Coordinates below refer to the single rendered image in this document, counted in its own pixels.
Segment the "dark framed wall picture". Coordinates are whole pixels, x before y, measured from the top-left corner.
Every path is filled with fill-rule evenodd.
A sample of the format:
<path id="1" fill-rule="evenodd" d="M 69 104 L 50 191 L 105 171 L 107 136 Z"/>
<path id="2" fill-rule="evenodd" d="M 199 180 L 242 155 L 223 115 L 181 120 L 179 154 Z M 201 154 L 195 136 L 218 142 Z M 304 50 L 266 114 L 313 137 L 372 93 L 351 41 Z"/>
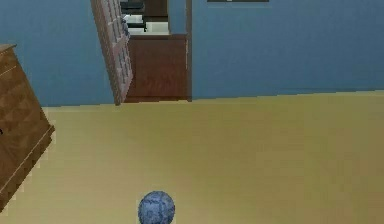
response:
<path id="1" fill-rule="evenodd" d="M 208 3 L 268 3 L 271 0 L 206 0 Z"/>

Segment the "brown wooden chest of drawers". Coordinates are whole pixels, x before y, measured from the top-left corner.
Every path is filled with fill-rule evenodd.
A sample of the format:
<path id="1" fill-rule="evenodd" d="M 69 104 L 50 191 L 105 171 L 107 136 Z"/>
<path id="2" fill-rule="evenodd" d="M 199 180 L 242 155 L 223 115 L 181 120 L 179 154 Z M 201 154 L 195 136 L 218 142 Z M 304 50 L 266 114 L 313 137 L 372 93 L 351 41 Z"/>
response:
<path id="1" fill-rule="evenodd" d="M 15 47 L 0 44 L 0 213 L 46 151 L 55 131 Z"/>

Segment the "blue round ball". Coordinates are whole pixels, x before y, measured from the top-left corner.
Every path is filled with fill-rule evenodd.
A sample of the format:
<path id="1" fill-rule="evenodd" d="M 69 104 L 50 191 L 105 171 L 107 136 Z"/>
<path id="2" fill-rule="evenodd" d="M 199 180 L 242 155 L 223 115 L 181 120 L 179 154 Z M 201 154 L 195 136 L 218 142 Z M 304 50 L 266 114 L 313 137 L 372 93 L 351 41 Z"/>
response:
<path id="1" fill-rule="evenodd" d="M 171 224 L 176 212 L 172 197 L 164 191 L 146 194 L 138 205 L 140 224 Z"/>

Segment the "pale panelled room door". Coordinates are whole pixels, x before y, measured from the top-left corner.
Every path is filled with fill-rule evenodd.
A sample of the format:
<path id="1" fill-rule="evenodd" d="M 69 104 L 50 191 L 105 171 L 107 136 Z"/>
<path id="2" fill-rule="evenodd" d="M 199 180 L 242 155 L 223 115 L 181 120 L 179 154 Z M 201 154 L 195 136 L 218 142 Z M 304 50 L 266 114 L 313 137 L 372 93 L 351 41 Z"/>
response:
<path id="1" fill-rule="evenodd" d="M 119 0 L 90 0 L 114 103 L 125 102 L 133 79 Z"/>

